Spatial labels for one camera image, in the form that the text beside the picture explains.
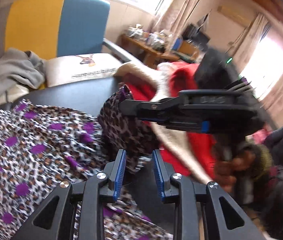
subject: screw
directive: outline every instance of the screw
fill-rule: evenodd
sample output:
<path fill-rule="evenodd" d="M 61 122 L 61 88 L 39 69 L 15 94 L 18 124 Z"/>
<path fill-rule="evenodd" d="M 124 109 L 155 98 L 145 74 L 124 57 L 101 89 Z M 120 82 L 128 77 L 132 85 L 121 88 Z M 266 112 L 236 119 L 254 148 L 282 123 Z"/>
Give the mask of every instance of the screw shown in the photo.
<path fill-rule="evenodd" d="M 180 173 L 174 173 L 173 174 L 173 179 L 181 179 L 182 175 Z"/>
<path fill-rule="evenodd" d="M 67 188 L 70 184 L 69 184 L 68 181 L 62 181 L 59 185 L 60 185 L 60 187 L 62 187 L 62 188 Z"/>
<path fill-rule="evenodd" d="M 103 173 L 103 172 L 100 172 L 100 173 L 97 174 L 97 178 L 98 179 L 104 179 L 104 178 L 106 178 L 106 176 L 107 175 L 105 173 Z"/>
<path fill-rule="evenodd" d="M 208 183 L 208 186 L 210 188 L 218 188 L 218 183 L 214 182 L 214 181 L 211 181 L 211 182 Z"/>

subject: gray blanket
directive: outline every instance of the gray blanket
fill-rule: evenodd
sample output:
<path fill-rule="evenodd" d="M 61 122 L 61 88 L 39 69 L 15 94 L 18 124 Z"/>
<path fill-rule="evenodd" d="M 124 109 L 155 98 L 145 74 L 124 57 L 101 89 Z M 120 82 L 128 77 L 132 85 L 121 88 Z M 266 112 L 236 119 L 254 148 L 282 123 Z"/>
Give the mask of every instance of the gray blanket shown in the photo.
<path fill-rule="evenodd" d="M 43 60 L 35 53 L 9 48 L 0 58 L 0 96 L 16 84 L 37 89 L 44 81 Z"/>

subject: wooden desk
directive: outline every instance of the wooden desk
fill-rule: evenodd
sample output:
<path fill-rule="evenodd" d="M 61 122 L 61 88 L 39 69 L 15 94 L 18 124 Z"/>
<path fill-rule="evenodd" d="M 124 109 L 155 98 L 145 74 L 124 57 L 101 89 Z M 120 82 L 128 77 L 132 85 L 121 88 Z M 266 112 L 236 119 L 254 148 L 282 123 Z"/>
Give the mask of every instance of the wooden desk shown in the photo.
<path fill-rule="evenodd" d="M 130 44 L 137 46 L 138 48 L 146 52 L 146 57 L 144 59 L 144 64 L 150 68 L 156 69 L 157 62 L 160 60 L 174 62 L 179 60 L 179 57 L 171 52 L 169 53 L 160 53 L 154 50 L 152 47 L 146 45 L 144 41 L 137 41 L 133 38 L 127 37 L 125 34 L 121 36 L 122 47 L 124 49 L 128 48 Z"/>

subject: hand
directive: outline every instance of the hand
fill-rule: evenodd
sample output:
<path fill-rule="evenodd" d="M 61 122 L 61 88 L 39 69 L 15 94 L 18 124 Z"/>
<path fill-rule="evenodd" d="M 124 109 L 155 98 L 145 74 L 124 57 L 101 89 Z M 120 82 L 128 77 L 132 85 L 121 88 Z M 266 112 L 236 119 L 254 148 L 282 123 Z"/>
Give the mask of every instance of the hand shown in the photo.
<path fill-rule="evenodd" d="M 221 185 L 226 192 L 232 192 L 236 182 L 233 172 L 247 170 L 255 158 L 255 154 L 247 150 L 244 151 L 241 156 L 234 158 L 231 162 L 217 161 L 215 163 L 215 181 Z"/>

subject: blue gripper pad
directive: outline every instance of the blue gripper pad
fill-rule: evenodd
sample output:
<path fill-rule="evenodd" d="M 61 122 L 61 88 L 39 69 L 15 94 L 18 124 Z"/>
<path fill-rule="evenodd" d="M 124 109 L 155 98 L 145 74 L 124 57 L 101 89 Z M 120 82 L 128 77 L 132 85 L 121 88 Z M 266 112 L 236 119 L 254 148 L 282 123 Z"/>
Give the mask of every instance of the blue gripper pad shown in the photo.
<path fill-rule="evenodd" d="M 158 160 L 156 151 L 153 151 L 152 155 L 153 155 L 153 170 L 154 170 L 155 180 L 157 184 L 158 195 L 161 198 L 161 200 L 164 201 L 165 183 L 164 183 L 163 175 L 160 169 L 160 161 Z"/>
<path fill-rule="evenodd" d="M 113 200 L 116 201 L 120 196 L 123 185 L 123 176 L 126 168 L 126 151 L 119 149 L 113 169 L 109 176 L 109 189 L 113 191 Z"/>

